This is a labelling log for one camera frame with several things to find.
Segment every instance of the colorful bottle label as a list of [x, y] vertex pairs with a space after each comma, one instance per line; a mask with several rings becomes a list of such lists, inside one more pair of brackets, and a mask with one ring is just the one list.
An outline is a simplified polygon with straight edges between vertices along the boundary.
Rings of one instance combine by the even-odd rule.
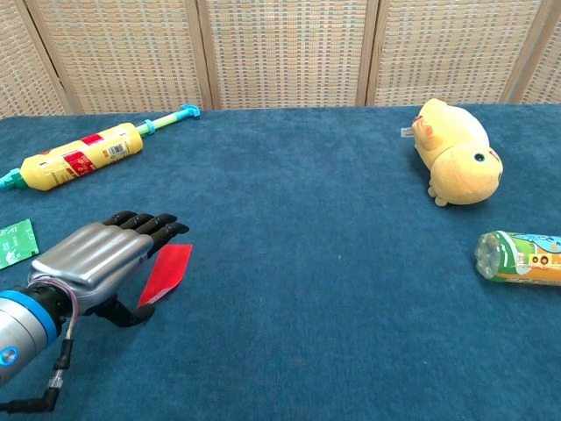
[[501, 253], [497, 281], [561, 285], [561, 237], [495, 231]]

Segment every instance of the table surface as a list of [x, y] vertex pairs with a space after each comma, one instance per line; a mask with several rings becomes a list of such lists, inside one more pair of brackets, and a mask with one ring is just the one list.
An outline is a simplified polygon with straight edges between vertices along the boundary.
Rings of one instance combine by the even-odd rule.
[[[14, 419], [560, 419], [561, 289], [488, 282], [472, 253], [496, 229], [561, 233], [561, 106], [466, 109], [505, 167], [471, 206], [428, 197], [400, 138], [418, 107], [203, 111], [80, 180], [2, 192], [0, 225], [29, 218], [41, 252], [122, 210], [173, 213], [190, 232], [172, 242], [194, 246], [147, 324], [81, 318], [54, 414]], [[3, 171], [163, 114], [7, 118]], [[0, 399], [42, 394], [59, 350]]]

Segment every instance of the yellow plush toy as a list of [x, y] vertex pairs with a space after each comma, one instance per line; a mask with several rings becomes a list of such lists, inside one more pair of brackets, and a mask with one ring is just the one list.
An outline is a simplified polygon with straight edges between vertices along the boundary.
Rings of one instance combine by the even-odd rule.
[[467, 110], [432, 98], [410, 131], [430, 170], [429, 195], [438, 206], [481, 202], [499, 187], [501, 158], [489, 146], [481, 123]]

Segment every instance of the wooden frame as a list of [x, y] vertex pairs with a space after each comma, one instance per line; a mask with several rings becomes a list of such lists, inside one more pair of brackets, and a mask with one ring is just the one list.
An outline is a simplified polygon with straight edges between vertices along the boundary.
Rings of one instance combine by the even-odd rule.
[[543, 0], [536, 14], [536, 19], [529, 29], [520, 56], [505, 84], [500, 102], [521, 102], [560, 18], [561, 2], [559, 0]]

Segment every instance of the toy water gun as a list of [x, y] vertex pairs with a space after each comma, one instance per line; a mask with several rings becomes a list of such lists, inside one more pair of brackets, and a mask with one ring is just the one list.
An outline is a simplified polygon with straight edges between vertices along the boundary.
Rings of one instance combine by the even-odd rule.
[[26, 158], [21, 168], [14, 168], [0, 178], [0, 189], [50, 190], [140, 152], [144, 146], [143, 135], [154, 134], [165, 125], [200, 115], [196, 106], [184, 104], [180, 111], [154, 121], [145, 120], [139, 126], [122, 123], [38, 153]]

